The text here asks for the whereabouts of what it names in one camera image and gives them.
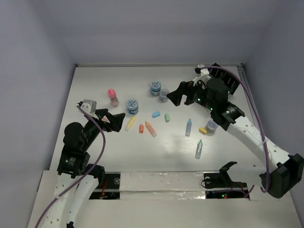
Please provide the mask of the orange marker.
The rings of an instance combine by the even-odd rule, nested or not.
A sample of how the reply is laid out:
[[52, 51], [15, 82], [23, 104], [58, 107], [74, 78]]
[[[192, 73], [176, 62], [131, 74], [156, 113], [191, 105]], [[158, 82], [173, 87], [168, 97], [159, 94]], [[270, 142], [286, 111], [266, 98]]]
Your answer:
[[149, 122], [145, 122], [145, 126], [146, 126], [146, 128], [148, 129], [148, 131], [149, 131], [149, 133], [151, 134], [151, 136], [153, 137], [153, 138], [155, 138], [156, 136], [157, 136], [157, 133], [156, 133], [156, 131], [154, 130], [154, 128], [152, 127], [152, 125], [149, 123]]

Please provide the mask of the pink cap bottle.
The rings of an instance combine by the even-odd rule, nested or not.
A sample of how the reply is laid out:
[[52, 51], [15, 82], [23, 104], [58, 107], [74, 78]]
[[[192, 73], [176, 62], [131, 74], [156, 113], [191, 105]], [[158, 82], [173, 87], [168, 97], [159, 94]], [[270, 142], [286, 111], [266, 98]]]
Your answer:
[[107, 94], [110, 98], [111, 105], [113, 107], [117, 107], [119, 105], [119, 101], [118, 101], [118, 98], [117, 98], [117, 95], [116, 95], [116, 91], [114, 89], [109, 89], [107, 91]]

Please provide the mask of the yellow marker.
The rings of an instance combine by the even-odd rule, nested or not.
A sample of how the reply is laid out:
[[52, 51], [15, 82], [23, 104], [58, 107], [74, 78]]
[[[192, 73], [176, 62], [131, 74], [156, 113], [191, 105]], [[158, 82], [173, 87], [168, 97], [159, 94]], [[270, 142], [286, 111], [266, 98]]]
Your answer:
[[131, 126], [133, 125], [134, 121], [136, 120], [136, 115], [134, 115], [127, 123], [127, 125], [125, 126], [125, 131], [129, 131]]

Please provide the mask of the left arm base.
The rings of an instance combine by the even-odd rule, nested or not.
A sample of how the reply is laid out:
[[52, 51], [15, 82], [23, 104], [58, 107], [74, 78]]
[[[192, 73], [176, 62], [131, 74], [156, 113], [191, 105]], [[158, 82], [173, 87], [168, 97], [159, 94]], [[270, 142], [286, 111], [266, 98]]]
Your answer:
[[121, 173], [105, 173], [104, 182], [97, 186], [90, 196], [90, 200], [119, 200]]

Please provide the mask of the green marker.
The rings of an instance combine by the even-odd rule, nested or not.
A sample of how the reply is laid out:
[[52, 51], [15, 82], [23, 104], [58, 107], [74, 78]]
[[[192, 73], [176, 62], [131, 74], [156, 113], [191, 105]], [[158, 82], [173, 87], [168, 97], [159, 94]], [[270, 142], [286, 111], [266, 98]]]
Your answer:
[[196, 154], [195, 154], [195, 158], [196, 159], [200, 159], [200, 156], [201, 156], [201, 151], [202, 151], [202, 146], [203, 146], [203, 143], [202, 143], [202, 140], [200, 140], [197, 144], [197, 148], [196, 148]]

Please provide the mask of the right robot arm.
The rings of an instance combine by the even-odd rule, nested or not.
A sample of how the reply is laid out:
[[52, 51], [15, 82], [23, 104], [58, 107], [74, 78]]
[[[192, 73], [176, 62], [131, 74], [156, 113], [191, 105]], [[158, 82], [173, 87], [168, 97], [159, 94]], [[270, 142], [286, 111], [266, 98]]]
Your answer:
[[301, 155], [291, 155], [279, 148], [262, 130], [257, 129], [245, 113], [228, 101], [228, 87], [218, 79], [208, 82], [181, 82], [179, 87], [166, 96], [175, 106], [181, 104], [185, 95], [185, 105], [197, 103], [210, 110], [211, 119], [223, 130], [241, 141], [263, 164], [257, 168], [256, 184], [264, 188], [274, 198], [283, 197], [302, 179], [304, 159]]

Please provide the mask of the yellow cap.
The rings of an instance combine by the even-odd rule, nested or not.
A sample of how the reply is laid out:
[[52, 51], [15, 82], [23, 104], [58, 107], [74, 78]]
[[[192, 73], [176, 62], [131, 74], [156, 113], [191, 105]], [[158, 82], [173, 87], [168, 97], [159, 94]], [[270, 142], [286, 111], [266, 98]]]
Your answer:
[[204, 127], [199, 128], [199, 132], [203, 135], [206, 135], [208, 133], [208, 130]]

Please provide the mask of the black and white organizer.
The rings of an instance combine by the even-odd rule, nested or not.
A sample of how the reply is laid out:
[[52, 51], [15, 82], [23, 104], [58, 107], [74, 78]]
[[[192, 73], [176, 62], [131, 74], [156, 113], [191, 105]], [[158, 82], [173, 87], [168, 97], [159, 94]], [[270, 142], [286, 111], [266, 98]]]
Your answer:
[[219, 67], [221, 66], [217, 63], [214, 63], [211, 66], [217, 68], [208, 68], [209, 76], [211, 77], [211, 79], [206, 83], [206, 89], [210, 91], [214, 90], [214, 88], [218, 87], [217, 84], [221, 80], [228, 88], [228, 93], [230, 95], [233, 95], [237, 90], [238, 86], [240, 85], [240, 82], [231, 73], [219, 69]]

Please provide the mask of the green cap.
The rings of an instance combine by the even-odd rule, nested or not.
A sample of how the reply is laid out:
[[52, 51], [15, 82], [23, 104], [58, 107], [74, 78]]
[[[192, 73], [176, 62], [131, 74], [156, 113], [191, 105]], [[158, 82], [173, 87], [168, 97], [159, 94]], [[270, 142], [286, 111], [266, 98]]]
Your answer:
[[171, 120], [169, 114], [165, 114], [164, 118], [165, 118], [165, 122], [167, 122], [167, 123]]

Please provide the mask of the blue marker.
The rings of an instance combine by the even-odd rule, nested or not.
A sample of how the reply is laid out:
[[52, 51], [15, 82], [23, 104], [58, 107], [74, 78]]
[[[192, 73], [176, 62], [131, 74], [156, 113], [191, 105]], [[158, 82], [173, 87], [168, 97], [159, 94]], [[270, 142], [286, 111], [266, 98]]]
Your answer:
[[191, 121], [191, 119], [189, 119], [188, 122], [187, 122], [187, 125], [186, 125], [186, 130], [185, 130], [185, 136], [186, 137], [190, 136], [191, 127], [192, 127], [192, 121]]

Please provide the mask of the clear jar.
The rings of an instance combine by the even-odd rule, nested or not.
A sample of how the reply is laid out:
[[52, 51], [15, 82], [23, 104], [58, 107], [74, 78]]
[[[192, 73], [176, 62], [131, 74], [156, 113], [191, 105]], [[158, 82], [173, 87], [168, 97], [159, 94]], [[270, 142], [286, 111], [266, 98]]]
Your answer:
[[214, 134], [214, 132], [218, 128], [218, 125], [212, 119], [209, 119], [206, 123], [205, 128], [206, 128], [208, 134]]
[[167, 102], [168, 101], [168, 98], [167, 98], [167, 94], [169, 93], [170, 91], [166, 88], [163, 88], [160, 90], [159, 92], [159, 98], [162, 102]]

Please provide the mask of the foil tape strip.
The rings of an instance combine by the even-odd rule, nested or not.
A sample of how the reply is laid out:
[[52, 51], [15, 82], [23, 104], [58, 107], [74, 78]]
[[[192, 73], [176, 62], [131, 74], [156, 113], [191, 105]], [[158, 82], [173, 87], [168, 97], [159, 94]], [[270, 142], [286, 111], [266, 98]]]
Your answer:
[[203, 172], [122, 172], [121, 200], [204, 200]]

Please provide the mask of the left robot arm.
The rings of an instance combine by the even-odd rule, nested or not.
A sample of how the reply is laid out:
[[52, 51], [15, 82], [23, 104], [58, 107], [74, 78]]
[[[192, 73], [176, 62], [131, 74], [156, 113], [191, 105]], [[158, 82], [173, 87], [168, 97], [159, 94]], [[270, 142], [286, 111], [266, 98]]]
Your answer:
[[87, 151], [99, 134], [104, 137], [105, 132], [119, 132], [125, 114], [112, 115], [107, 109], [91, 114], [80, 105], [77, 108], [88, 122], [73, 122], [65, 127], [53, 200], [39, 217], [37, 228], [76, 227], [77, 217], [93, 191], [105, 183], [105, 169], [98, 165], [102, 156], [90, 164]]

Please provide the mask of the orange cap left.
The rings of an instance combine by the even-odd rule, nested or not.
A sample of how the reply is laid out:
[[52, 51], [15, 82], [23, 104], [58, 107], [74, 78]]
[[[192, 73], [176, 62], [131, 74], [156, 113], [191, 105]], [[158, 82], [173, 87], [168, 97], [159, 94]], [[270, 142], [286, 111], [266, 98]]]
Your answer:
[[141, 124], [139, 126], [139, 133], [143, 133], [144, 132], [144, 126]]

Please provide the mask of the blue lid jar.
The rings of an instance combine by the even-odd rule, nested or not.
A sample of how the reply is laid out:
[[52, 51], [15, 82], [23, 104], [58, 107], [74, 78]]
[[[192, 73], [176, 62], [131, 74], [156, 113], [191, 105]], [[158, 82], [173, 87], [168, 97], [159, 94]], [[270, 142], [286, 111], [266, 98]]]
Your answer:
[[160, 81], [152, 81], [150, 84], [150, 94], [152, 96], [158, 96], [162, 89], [162, 84]]
[[139, 105], [138, 105], [138, 101], [136, 99], [129, 99], [126, 102], [126, 106], [127, 106], [127, 111], [129, 114], [131, 115], [136, 115], [139, 112]]

